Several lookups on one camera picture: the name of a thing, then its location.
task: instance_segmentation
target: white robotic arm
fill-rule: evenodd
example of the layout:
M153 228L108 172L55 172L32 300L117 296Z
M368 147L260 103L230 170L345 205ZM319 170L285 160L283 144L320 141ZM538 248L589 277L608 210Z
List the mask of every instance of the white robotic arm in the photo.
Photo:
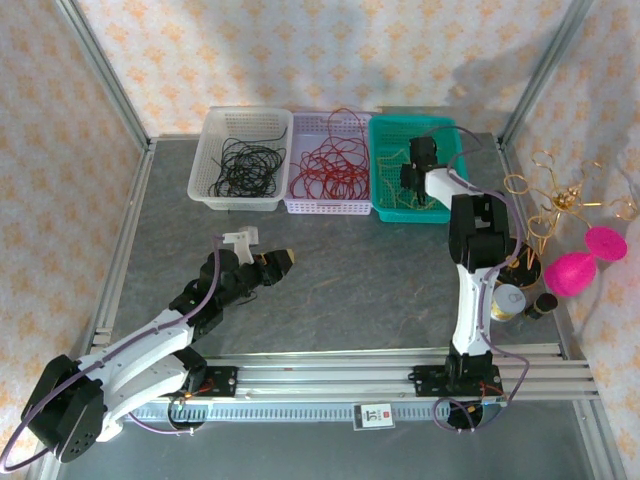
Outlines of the white robotic arm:
M290 250L251 255L249 244L255 242L255 231L226 234L235 253L211 254L200 277L150 323L75 362L60 355L47 364L23 418L45 402L28 427L48 450L61 462L74 460L94 442L117 435L123 416L162 395L195 392L203 384L217 396L235 394L237 368L207 367L189 345L222 321L226 306L260 285L277 283L293 265ZM53 393L71 377L77 380Z
M480 196L464 188L451 179L445 168L437 168L425 174L425 192L440 201L451 210L452 198L455 195ZM484 277L492 267L476 268L472 273L464 264L457 264L460 277L460 293L458 297L458 322L453 334L453 346L461 354L484 355L490 350L484 340L490 338L487 322L482 327L478 319L480 314L488 319L491 312L491 297L495 287L498 272L496 271L487 281L486 294L480 304L480 286Z
M451 210L449 253L460 277L458 320L445 365L416 367L410 379L418 396L481 396L484 385L501 388L488 343L498 271L488 274L507 256L507 210L494 196L452 178L446 165L438 164L436 150L432 137L411 139L411 163L402 166L400 183L415 192L418 202L424 204L428 195Z

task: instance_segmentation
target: red cable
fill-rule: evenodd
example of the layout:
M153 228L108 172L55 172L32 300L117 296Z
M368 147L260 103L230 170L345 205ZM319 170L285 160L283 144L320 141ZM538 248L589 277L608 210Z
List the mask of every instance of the red cable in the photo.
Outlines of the red cable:
M361 138L342 138L331 133L331 118L341 111L356 117ZM363 120L348 108L334 110L327 119L328 138L313 152L303 152L300 173L289 185L293 198L314 200L368 200L369 199L369 149L364 134ZM303 195L296 194L301 184ZM312 192L314 185L322 185L320 195Z

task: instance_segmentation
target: floral wallpaper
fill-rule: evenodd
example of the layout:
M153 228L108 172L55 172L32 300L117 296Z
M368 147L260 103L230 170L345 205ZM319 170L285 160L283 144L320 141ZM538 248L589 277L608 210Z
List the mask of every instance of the floral wallpaper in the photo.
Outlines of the floral wallpaper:
M570 0L79 0L151 136L210 106L447 106L498 133Z
M605 167L602 176L594 178L594 171L585 183L584 201L624 198L640 205L639 40L640 3L594 3L516 142L525 175L542 190L550 187L550 178L529 158L547 149L564 184L579 178L584 160ZM589 290L565 304L600 388L627 475L639 479L640 218L631 223L615 219L616 213L624 213L622 207L586 209L594 225L611 226L626 237L629 253L619 263L600 263L600 275ZM556 248L549 250L547 262L561 252L585 251L585 230L576 219L561 219Z
M86 330L139 152L52 0L0 2L0 85L4 446L45 364ZM34 448L25 435L10 463Z

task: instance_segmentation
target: basket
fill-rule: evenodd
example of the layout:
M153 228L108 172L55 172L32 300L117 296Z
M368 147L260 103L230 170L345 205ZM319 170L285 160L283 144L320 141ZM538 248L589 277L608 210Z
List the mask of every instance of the basket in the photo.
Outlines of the basket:
M291 147L291 163L289 166L289 182L300 173L300 162L303 152L312 152L329 137L327 124L331 113L294 113L293 144ZM358 120L351 113L338 112L331 117L331 133L341 138L362 138L364 129L365 144L369 142L368 113L356 112ZM315 196L322 192L322 186L314 184L311 191ZM284 197L289 213L315 213L329 215L369 215L371 200L316 200L313 198L293 198L289 188Z
M446 117L379 115L369 122L371 150L371 199L383 222L447 223L451 212L435 199L427 197L427 209L413 210L415 194L400 186L400 167L409 163L409 140L424 135L429 129L455 125ZM448 163L462 151L458 130L447 128L432 134L437 145L438 163ZM467 179L464 159L458 158L456 172Z
M196 202L203 202L213 210L275 210L286 193L292 137L293 115L288 110L261 107L212 108L204 121L193 160L187 187L189 197ZM254 141L256 145L274 150L286 149L282 166L276 173L276 191L273 197L237 198L209 195L209 187L220 176L220 165L213 159L220 159L222 145L227 138Z

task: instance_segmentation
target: table surface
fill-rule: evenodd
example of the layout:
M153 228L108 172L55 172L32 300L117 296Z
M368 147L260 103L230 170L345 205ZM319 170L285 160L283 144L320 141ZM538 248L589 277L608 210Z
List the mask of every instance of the table surface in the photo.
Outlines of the table surface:
M483 136L493 145L490 136ZM114 327L141 327L196 278L213 233L258 227L254 251L293 248L296 264L258 298L225 310L194 347L203 355L448 345L458 277L447 225L382 223L370 216L214 212L186 186L197 142L160 141L153 160ZM497 154L467 159L473 182L502 185ZM557 343L551 316L492 325L497 344ZM349 424L222 424L193 438L130 423L63 466L58 478L589 479L570 402L516 403L491 428L451 435L431 422L354 432Z
M493 146L490 135L483 136ZM186 186L196 141L161 141L154 155L113 339L142 327L199 274L214 233L258 227L254 252L292 248L296 264L258 298L225 309L194 347L203 355L447 346L455 330L458 274L448 224L383 223L369 216L213 211ZM472 182L500 188L496 152L467 159ZM528 294L540 292L532 289ZM551 315L492 322L497 344L557 343Z

